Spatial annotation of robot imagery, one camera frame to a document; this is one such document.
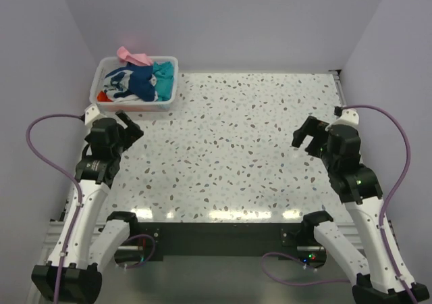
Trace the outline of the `blue mickey t-shirt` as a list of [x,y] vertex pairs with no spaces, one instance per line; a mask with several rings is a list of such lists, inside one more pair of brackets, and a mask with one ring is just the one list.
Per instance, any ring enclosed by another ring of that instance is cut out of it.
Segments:
[[118,97],[136,95],[141,101],[153,102],[157,100],[158,95],[152,79],[152,66],[127,65],[108,73],[101,90],[111,101]]

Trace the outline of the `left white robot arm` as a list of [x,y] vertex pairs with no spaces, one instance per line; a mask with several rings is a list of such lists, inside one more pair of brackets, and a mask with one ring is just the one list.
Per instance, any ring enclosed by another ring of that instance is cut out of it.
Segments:
[[111,118],[91,105],[79,118],[89,133],[75,174],[64,172],[75,186],[70,211],[46,263],[34,266],[31,275],[41,295],[52,303],[94,303],[101,291],[103,270],[138,227],[135,213],[114,211],[100,235],[94,235],[122,154],[143,131],[123,110]]

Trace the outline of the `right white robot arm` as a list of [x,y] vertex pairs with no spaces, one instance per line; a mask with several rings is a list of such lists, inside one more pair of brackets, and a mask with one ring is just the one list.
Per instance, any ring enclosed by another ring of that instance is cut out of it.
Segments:
[[372,169],[360,162],[357,120],[344,116],[328,124],[313,116],[293,133],[293,147],[312,138],[305,151],[319,158],[332,189],[350,214],[363,250],[339,230],[326,211],[305,215],[298,238],[316,241],[335,259],[352,285],[356,303],[420,303],[429,299],[424,284],[408,271],[384,214],[383,193]]

